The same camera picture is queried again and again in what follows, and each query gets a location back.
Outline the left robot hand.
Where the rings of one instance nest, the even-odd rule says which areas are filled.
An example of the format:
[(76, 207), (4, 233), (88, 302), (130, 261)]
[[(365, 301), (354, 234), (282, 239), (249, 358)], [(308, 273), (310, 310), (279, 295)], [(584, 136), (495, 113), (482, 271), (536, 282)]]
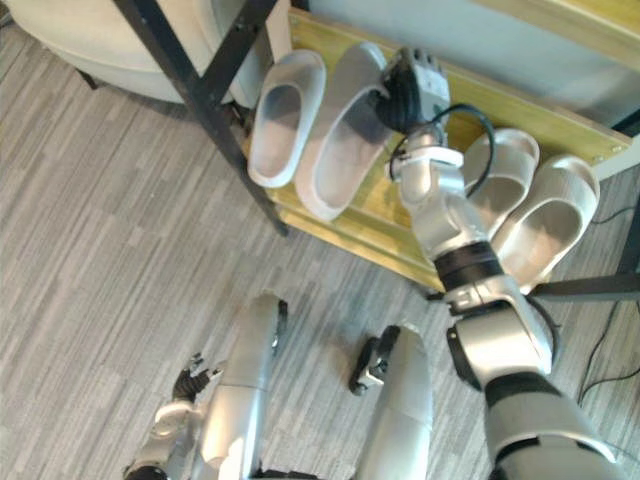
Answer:
[(194, 403), (197, 396), (205, 390), (211, 380), (224, 371), (224, 362), (212, 368), (201, 369), (203, 362), (204, 358), (200, 352), (196, 352), (190, 357), (174, 382), (172, 388), (174, 401)]

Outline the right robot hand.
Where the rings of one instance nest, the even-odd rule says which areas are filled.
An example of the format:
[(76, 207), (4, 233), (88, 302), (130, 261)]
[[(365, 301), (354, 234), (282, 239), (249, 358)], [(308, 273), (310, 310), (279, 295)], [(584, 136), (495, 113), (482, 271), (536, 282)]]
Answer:
[(431, 122), (451, 105), (446, 72), (425, 48), (402, 47), (382, 74), (375, 111), (389, 129), (408, 134)]

